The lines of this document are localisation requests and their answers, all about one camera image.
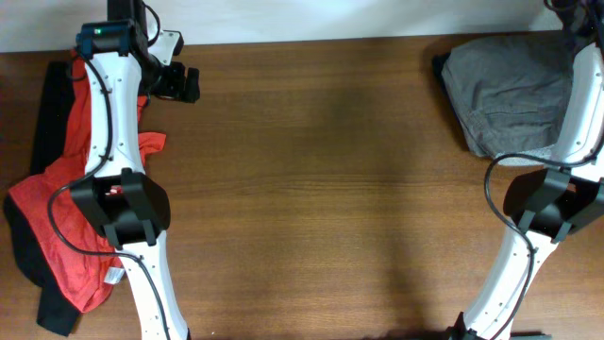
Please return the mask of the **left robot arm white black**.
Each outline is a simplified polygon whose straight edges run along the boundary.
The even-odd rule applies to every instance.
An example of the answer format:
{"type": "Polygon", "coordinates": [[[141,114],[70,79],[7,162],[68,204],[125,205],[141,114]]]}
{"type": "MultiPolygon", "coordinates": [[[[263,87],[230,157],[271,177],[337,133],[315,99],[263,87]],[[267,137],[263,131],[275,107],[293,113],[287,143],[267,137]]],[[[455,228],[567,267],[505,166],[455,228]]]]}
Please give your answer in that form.
{"type": "Polygon", "coordinates": [[[76,36],[91,92],[91,141],[82,178],[67,186],[95,232],[120,258],[144,339],[188,339],[167,261],[171,223],[166,191],[148,177],[140,153],[138,99],[194,103],[199,72],[175,60],[180,32],[164,30],[143,0],[107,3],[107,18],[76,36]]]}

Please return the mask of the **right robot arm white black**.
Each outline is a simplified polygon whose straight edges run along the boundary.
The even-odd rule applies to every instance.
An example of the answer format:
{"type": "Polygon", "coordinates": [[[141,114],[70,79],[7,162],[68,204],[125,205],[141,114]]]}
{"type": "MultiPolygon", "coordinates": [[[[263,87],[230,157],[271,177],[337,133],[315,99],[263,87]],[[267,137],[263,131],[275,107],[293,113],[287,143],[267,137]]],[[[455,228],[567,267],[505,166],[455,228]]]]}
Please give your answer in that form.
{"type": "Polygon", "coordinates": [[[515,178],[503,207],[490,207],[507,229],[477,298],[445,331],[448,340],[511,339],[512,322],[545,260],[567,236],[603,215],[603,4],[545,5],[569,13],[573,35],[589,43],[573,63],[570,101],[551,159],[530,156],[543,169],[515,178]]]}

